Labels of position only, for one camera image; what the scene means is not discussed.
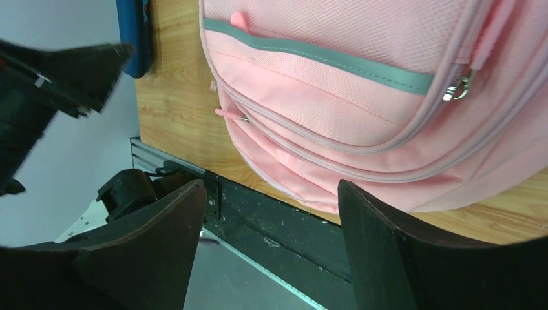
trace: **wooden surface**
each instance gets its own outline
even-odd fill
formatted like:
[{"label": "wooden surface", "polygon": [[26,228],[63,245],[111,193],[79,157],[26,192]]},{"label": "wooden surface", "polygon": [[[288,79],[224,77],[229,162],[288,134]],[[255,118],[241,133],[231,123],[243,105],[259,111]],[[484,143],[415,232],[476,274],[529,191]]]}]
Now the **wooden surface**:
[{"label": "wooden surface", "polygon": [[[156,147],[329,221],[262,181],[232,146],[213,111],[217,93],[198,33],[198,0],[152,0],[155,60],[136,81],[141,139]],[[496,197],[453,211],[414,214],[465,236],[509,243],[548,234],[548,169]]]}]

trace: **gray reflective stripe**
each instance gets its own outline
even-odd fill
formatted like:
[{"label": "gray reflective stripe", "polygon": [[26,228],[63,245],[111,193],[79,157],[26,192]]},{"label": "gray reflective stripe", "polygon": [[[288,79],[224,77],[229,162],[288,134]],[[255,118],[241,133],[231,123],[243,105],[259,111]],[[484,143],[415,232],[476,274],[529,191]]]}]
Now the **gray reflective stripe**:
[{"label": "gray reflective stripe", "polygon": [[258,50],[285,52],[302,56],[411,94],[425,95],[434,78],[433,74],[396,68],[304,42],[254,37],[228,23],[215,19],[204,18],[203,26],[206,30],[227,34]]}]

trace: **pink zipper pull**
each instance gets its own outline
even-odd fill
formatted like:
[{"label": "pink zipper pull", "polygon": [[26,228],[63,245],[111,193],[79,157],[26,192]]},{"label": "pink zipper pull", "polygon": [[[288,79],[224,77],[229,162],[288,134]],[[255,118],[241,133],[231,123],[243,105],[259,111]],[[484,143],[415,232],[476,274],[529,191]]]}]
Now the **pink zipper pull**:
[{"label": "pink zipper pull", "polygon": [[237,113],[234,113],[234,112],[221,110],[220,108],[215,109],[215,114],[217,114],[219,116],[222,116],[223,118],[233,119],[235,121],[245,121],[246,123],[249,123],[249,118],[247,116],[237,114]]},{"label": "pink zipper pull", "polygon": [[483,31],[478,47],[474,52],[472,64],[470,64],[471,70],[479,70],[483,67],[485,60],[491,55],[496,40],[500,36],[502,28],[506,25],[515,4],[516,0],[502,0],[495,8],[493,18],[489,26]]},{"label": "pink zipper pull", "polygon": [[502,28],[504,28],[508,18],[510,18],[515,4],[516,0],[501,0],[499,5],[494,9],[493,18],[481,35],[468,71],[462,73],[456,83],[447,88],[441,98],[443,101],[462,99],[468,94],[476,72],[483,68],[485,61],[491,55],[493,47],[500,36]]}]

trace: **white wall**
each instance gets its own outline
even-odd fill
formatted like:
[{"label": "white wall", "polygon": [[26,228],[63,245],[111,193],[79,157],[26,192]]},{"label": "white wall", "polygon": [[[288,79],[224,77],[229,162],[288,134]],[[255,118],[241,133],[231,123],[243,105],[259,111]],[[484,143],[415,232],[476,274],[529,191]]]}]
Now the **white wall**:
[{"label": "white wall", "polygon": [[[0,25],[1,39],[36,48],[120,40],[115,0],[2,0]],[[101,115],[76,120],[58,114],[17,174],[27,192],[0,197],[0,244],[28,245],[62,233],[101,185],[131,167],[129,138],[138,131],[128,76]]]}]

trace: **pink backpack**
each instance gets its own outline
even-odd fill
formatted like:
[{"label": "pink backpack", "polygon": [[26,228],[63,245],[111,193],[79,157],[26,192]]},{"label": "pink backpack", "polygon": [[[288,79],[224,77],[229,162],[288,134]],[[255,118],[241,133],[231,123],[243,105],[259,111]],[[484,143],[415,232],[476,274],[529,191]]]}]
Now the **pink backpack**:
[{"label": "pink backpack", "polygon": [[469,205],[548,165],[546,0],[202,0],[234,145],[337,213],[350,180],[409,211]]}]

